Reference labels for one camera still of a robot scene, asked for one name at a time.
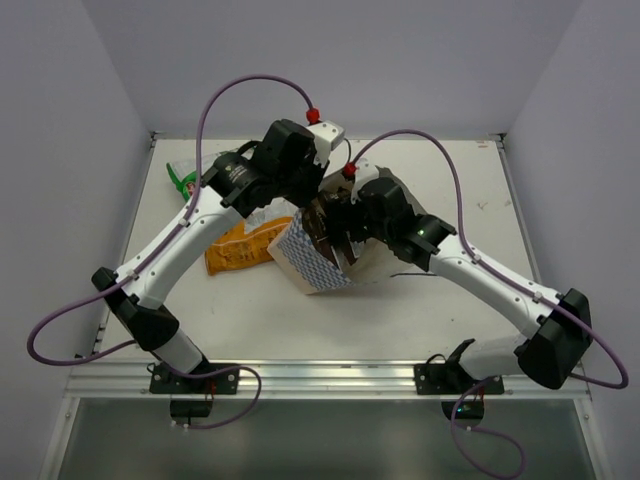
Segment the orange chips bag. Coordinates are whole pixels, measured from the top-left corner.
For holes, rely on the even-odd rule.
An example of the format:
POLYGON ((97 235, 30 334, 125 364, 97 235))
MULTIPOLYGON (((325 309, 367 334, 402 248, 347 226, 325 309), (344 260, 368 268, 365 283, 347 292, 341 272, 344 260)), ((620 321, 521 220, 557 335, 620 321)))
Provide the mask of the orange chips bag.
POLYGON ((258 208, 205 252, 207 273, 242 270, 272 261, 271 242, 290 224, 297 208, 284 199, 258 208))

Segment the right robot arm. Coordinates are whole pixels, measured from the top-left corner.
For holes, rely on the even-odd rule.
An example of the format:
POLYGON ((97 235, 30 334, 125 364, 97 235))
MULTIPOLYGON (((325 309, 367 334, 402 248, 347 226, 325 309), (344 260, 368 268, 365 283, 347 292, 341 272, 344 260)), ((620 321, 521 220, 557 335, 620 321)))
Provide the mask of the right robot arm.
POLYGON ((331 238, 377 240, 396 258, 463 288, 496 310, 517 330, 493 340, 463 341, 432 380, 468 392, 487 377, 524 374, 557 390, 592 343, 587 297, 576 289, 559 293, 516 275, 501 264, 483 268, 480 252, 464 248, 460 233, 440 218, 419 213, 400 183, 377 178, 358 194, 341 188, 322 196, 331 238))

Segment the brown kettle chips bag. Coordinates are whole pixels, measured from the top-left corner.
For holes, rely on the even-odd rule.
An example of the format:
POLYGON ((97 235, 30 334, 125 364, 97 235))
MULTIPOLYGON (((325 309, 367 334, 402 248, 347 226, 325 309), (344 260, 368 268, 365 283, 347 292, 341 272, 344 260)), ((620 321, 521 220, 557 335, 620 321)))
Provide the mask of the brown kettle chips bag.
POLYGON ((335 267, 342 269, 345 265, 354 265, 359 253, 354 243, 349 240, 335 244, 328 238, 327 201, 336 197, 351 199, 350 192, 343 187, 334 192, 321 190, 311 205, 303 211, 302 225, 316 251, 335 267))

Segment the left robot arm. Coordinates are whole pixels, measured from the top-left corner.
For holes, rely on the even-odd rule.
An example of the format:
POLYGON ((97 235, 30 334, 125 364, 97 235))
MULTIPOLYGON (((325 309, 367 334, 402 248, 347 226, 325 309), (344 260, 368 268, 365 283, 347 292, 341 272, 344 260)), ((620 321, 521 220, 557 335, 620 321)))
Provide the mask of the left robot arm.
POLYGON ((136 257, 116 270, 94 273, 92 283, 110 311, 142 350, 173 369, 173 381, 185 392, 205 386, 208 362, 165 307, 166 297, 216 240, 255 210, 276 198, 307 206, 343 139, 343 128, 328 121, 308 127, 273 122, 251 156, 232 151, 217 157, 185 212, 136 257))

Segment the green cassava chips bag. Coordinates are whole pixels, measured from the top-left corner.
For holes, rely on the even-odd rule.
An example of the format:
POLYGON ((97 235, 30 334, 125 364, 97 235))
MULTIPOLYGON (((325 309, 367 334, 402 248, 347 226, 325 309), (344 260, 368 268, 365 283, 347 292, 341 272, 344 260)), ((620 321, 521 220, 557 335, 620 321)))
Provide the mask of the green cassava chips bag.
MULTIPOLYGON (((204 155, 201 162, 201 175, 214 164, 214 161, 223 154, 223 151, 204 155)), ((197 185, 196 160, 182 159, 166 163, 166 170, 171 182, 185 201, 188 201, 197 185)))

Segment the blue checkered paper bag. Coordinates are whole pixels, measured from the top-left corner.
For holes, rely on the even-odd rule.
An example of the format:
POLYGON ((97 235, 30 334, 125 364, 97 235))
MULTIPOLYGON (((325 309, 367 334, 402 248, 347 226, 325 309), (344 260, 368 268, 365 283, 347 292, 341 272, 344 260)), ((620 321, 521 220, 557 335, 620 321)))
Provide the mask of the blue checkered paper bag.
POLYGON ((326 177, 318 196, 296 211, 268 247, 285 276, 306 295, 375 283, 410 269, 382 242, 358 242, 337 228, 338 214, 329 209, 342 200, 350 206, 353 186, 339 172, 326 177))

